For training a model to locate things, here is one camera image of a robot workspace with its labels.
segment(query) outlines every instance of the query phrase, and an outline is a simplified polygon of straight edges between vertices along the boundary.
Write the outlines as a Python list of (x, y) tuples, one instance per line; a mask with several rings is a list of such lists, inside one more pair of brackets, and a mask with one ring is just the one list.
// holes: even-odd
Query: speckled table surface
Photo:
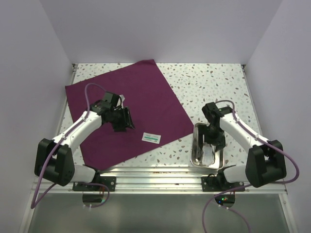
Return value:
[[(126, 63), (79, 64), (73, 83), (128, 66)], [(255, 131), (259, 126), (249, 97), (248, 89), (240, 64), (157, 64), (193, 124), (207, 122), (201, 108), (208, 102), (232, 100), (236, 103), (239, 117)], [(60, 131), (72, 124), (66, 106)], [(225, 164), (246, 163), (247, 154), (227, 133), (227, 146), (224, 150)], [(115, 167), (192, 167), (190, 162), (192, 134), (173, 141), (160, 148), (124, 161)], [(84, 164), (80, 148), (73, 155), (74, 163)]]

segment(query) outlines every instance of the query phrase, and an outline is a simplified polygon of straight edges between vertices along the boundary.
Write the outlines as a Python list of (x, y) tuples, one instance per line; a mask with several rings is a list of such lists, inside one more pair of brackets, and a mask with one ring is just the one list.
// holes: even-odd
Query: label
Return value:
[(144, 133), (142, 136), (142, 141), (145, 142), (152, 142), (159, 144), (161, 139), (161, 135), (151, 134), (151, 133)]

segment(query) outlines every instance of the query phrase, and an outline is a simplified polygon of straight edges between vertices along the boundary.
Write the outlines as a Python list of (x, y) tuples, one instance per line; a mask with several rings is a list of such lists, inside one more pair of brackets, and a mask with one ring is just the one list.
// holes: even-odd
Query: maroon fabric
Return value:
[[(156, 66), (154, 60), (137, 62), (106, 74), (66, 86), (71, 116), (76, 121), (86, 109), (84, 87), (97, 83), (107, 91), (124, 95), (136, 129), (115, 133), (111, 124), (104, 124), (82, 144), (87, 166), (106, 169), (125, 160), (163, 146), (193, 131), (193, 124)], [(88, 89), (90, 103), (100, 100), (104, 92)], [(142, 141), (143, 133), (161, 135), (160, 144)]]

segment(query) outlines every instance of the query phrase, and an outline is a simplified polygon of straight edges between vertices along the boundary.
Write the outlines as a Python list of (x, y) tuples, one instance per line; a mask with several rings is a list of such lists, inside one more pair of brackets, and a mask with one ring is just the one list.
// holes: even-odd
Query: silver tray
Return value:
[(224, 161), (224, 150), (219, 150), (217, 152), (215, 152), (215, 159), (214, 159), (214, 163), (206, 166), (202, 164), (202, 157), (199, 158), (198, 154), (201, 153), (200, 151), (200, 147), (199, 147), (199, 134), (198, 134), (198, 126), (199, 125), (207, 125), (205, 123), (202, 122), (198, 122), (194, 125), (194, 130), (193, 130), (193, 140), (192, 140), (192, 153), (191, 153), (191, 163), (194, 166), (197, 167), (206, 167), (206, 168), (210, 168), (210, 169), (216, 169), (219, 170), (221, 168), (224, 167), (225, 161)]

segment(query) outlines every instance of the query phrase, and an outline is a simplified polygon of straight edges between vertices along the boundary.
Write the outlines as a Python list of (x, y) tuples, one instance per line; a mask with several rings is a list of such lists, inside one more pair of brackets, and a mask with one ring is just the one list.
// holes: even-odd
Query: gray wall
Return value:
[[(300, 233), (310, 232), (309, 122), (311, 114), (311, 1), (284, 0), (246, 66), (262, 131), (278, 139), (301, 175), (287, 185)], [(288, 179), (293, 177), (294, 168)]]
[(72, 62), (245, 64), (281, 0), (41, 0)]
[(37, 144), (55, 132), (71, 65), (38, 0), (0, 5), (0, 232), (15, 233)]

